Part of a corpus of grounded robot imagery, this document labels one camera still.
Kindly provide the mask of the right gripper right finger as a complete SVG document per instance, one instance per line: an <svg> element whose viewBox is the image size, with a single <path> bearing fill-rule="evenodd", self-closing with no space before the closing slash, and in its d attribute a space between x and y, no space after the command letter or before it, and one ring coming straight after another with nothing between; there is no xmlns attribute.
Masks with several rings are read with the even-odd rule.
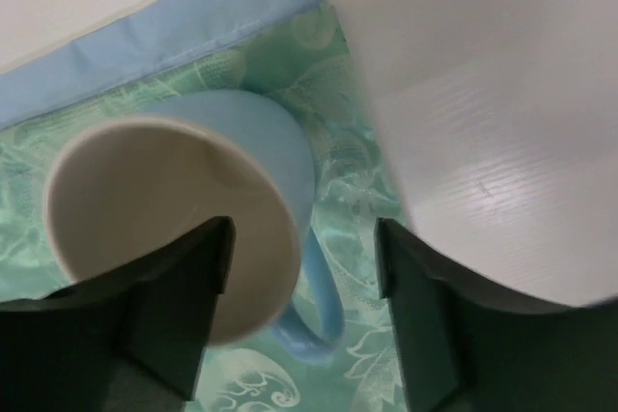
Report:
<svg viewBox="0 0 618 412"><path fill-rule="evenodd" d="M441 255L391 218L375 227L410 411L613 411L617 302L574 308Z"/></svg>

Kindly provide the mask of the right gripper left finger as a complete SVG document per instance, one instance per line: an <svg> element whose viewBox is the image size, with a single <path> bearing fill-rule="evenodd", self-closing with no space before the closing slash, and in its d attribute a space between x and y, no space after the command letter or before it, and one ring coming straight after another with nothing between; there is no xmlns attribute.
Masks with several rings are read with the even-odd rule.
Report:
<svg viewBox="0 0 618 412"><path fill-rule="evenodd" d="M214 217L41 299L1 305L5 411L181 411L194 399L236 230Z"/></svg>

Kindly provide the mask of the light blue mug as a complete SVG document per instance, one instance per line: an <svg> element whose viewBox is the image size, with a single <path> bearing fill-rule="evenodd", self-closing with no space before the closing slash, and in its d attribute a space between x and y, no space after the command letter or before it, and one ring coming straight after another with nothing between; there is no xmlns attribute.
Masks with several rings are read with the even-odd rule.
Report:
<svg viewBox="0 0 618 412"><path fill-rule="evenodd" d="M345 321L310 225L316 192L309 140L286 109L245 91L205 91L73 137L47 176L44 228L77 282L228 216L236 243L211 343L269 328L296 359L326 363Z"/></svg>

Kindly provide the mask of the teal patterned satin cloth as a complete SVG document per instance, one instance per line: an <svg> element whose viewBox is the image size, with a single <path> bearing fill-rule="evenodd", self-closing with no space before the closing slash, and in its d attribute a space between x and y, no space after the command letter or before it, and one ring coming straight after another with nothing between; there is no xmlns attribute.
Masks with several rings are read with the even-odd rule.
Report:
<svg viewBox="0 0 618 412"><path fill-rule="evenodd" d="M337 13L326 0L159 0L1 78L1 296L66 283L44 238L53 156L79 130L168 96L243 89L274 98L317 159L313 226L346 333L307 366L269 333L205 359L193 411L402 411L398 356L379 298L374 225L401 218Z"/></svg>

